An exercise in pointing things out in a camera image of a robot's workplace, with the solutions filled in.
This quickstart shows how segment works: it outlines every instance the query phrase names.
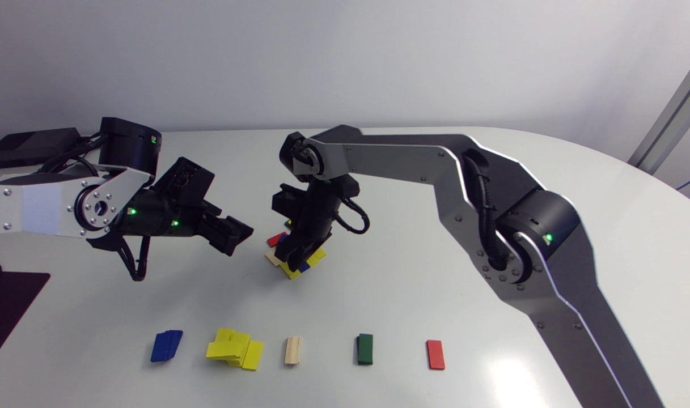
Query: wooden block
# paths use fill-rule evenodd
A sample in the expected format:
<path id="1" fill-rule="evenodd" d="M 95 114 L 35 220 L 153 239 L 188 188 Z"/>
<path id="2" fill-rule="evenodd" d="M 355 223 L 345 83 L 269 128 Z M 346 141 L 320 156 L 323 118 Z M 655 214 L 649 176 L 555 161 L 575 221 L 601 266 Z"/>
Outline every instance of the wooden block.
<path id="1" fill-rule="evenodd" d="M 357 336 L 357 364 L 372 365 L 372 335 L 360 333 Z"/>
<path id="2" fill-rule="evenodd" d="M 278 243 L 280 243 L 280 238 L 282 235 L 287 235 L 287 232 L 282 232 L 280 234 L 274 235 L 274 237 L 269 238 L 269 240 L 266 241 L 267 245 L 270 247 L 276 247 Z"/>
<path id="3" fill-rule="evenodd" d="M 232 328 L 219 328 L 216 330 L 216 337 L 213 339 L 216 341 L 229 341 L 231 340 L 231 333 L 234 332 Z"/>
<path id="4" fill-rule="evenodd" d="M 285 353 L 285 364 L 299 364 L 299 346 L 302 338 L 298 335 L 287 339 L 287 353 Z"/>
<path id="5" fill-rule="evenodd" d="M 214 360 L 238 359 L 244 355 L 244 345 L 236 341 L 215 341 L 209 343 L 206 358 Z"/>
<path id="6" fill-rule="evenodd" d="M 440 340 L 428 340 L 428 364 L 430 369 L 446 369 L 446 361 L 443 359 L 443 344 Z"/>
<path id="7" fill-rule="evenodd" d="M 242 369 L 256 371 L 257 367 L 259 367 L 259 359 L 261 359 L 262 350 L 264 350 L 264 343 L 262 341 L 252 341 L 249 343 L 249 349 L 247 350 L 246 356 L 244 356 Z"/>
<path id="8" fill-rule="evenodd" d="M 270 250 L 268 253 L 265 253 L 264 256 L 269 259 L 269 262 L 272 262 L 274 266 L 279 266 L 282 263 L 279 258 L 274 256 L 274 250 Z"/>

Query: blue block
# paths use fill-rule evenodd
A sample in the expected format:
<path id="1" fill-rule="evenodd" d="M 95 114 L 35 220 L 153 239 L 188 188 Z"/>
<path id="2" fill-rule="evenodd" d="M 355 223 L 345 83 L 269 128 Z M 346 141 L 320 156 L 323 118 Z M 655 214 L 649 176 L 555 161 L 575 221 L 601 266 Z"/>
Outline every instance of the blue block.
<path id="1" fill-rule="evenodd" d="M 184 332 L 181 330 L 166 330 L 163 333 L 156 334 L 156 341 L 153 343 L 153 353 L 151 353 L 151 362 L 165 362 L 173 359 L 183 335 Z"/>

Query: metal frame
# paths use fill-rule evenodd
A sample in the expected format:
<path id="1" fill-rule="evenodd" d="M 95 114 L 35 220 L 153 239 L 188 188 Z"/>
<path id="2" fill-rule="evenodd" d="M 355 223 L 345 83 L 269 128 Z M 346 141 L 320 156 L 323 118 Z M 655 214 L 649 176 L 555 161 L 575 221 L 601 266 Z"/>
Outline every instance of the metal frame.
<path id="1" fill-rule="evenodd" d="M 682 136 L 690 129 L 690 71 L 664 107 L 653 127 L 628 162 L 655 174 Z"/>

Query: white tabletop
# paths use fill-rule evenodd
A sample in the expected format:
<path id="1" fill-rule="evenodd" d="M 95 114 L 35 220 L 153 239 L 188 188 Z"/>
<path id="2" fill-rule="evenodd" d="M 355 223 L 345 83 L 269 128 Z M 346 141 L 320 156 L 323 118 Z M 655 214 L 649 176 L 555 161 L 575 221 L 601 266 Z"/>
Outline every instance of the white tabletop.
<path id="1" fill-rule="evenodd" d="M 289 132 L 163 135 L 159 175 L 179 156 L 213 171 L 206 199 L 254 228 L 233 258 L 201 237 L 153 238 L 148 276 L 132 282 L 116 254 L 83 240 L 0 237 L 7 270 L 52 274 L 0 350 L 0 406 L 578 406 L 526 315 L 497 299 L 442 227 L 430 186 L 355 176 L 370 232 L 335 225 L 327 258 L 294 281 L 274 268 L 264 240 L 284 219 L 270 209 L 272 194 L 283 182 L 301 186 L 277 158 Z M 689 199 L 618 160 L 536 134 L 365 133 L 468 134 L 569 197 L 602 290 L 664 403 L 690 406 Z M 259 371 L 205 359 L 220 327 L 264 341 Z M 151 363 L 165 330 L 183 330 L 181 345 L 171 361 Z M 353 364 L 358 333 L 374 335 L 370 367 Z M 303 339 L 293 368 L 283 366 L 291 335 Z M 443 372 L 427 368 L 428 339 L 443 341 Z"/>

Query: robotic arm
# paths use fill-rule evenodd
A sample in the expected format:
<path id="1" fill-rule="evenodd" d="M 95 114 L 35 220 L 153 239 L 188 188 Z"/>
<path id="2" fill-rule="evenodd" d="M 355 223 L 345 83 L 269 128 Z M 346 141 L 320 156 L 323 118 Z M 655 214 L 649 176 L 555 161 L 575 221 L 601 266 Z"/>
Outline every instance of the robotic arm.
<path id="1" fill-rule="evenodd" d="M 464 135 L 363 136 L 338 126 L 290 134 L 280 161 L 302 191 L 282 184 L 272 209 L 292 219 L 276 256 L 295 270 L 331 236 L 359 187 L 349 173 L 432 184 L 441 223 L 498 297 L 526 313 L 583 406 L 663 406 L 596 282 L 594 254 L 571 203 L 517 161 Z"/>

